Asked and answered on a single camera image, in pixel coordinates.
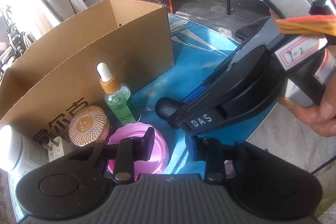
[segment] orange strap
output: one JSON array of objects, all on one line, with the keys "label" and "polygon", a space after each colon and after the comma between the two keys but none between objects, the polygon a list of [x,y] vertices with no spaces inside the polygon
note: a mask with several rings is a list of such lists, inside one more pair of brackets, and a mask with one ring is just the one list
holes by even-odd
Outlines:
[{"label": "orange strap", "polygon": [[271,9],[271,16],[280,33],[284,34],[313,34],[324,33],[336,36],[335,15],[312,15],[280,19]]}]

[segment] white dropper cap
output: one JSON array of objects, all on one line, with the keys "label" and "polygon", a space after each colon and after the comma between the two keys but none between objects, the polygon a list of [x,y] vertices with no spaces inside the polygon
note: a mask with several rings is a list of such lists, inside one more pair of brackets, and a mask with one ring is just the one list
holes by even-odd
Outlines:
[{"label": "white dropper cap", "polygon": [[100,74],[102,82],[108,82],[113,78],[113,74],[110,72],[105,63],[99,63],[97,65],[97,71]]}]

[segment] hand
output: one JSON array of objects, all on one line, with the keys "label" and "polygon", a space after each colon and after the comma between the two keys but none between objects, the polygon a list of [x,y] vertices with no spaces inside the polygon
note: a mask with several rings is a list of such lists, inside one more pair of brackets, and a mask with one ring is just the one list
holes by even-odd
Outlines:
[{"label": "hand", "polygon": [[[336,57],[336,46],[328,50]],[[328,82],[320,106],[303,107],[285,97],[278,97],[277,101],[319,135],[336,136],[336,73]]]}]

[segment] gold tin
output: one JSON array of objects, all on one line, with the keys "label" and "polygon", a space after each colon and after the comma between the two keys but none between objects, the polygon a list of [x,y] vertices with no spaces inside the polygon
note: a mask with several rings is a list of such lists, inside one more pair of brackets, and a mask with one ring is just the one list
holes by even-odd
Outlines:
[{"label": "gold tin", "polygon": [[88,106],[78,111],[69,126],[70,140],[78,146],[84,146],[96,140],[106,140],[110,122],[99,106]]}]

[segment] gold lid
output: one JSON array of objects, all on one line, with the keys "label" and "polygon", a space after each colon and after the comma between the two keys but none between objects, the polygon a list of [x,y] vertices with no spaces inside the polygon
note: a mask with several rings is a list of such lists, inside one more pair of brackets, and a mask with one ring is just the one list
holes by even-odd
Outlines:
[{"label": "gold lid", "polygon": [[69,125],[70,140],[78,146],[97,140],[106,126],[110,127],[105,112],[98,106],[88,106],[78,111]]},{"label": "gold lid", "polygon": [[121,82],[115,74],[113,74],[113,77],[107,82],[103,82],[100,78],[100,84],[107,94],[114,93],[121,87]]}]

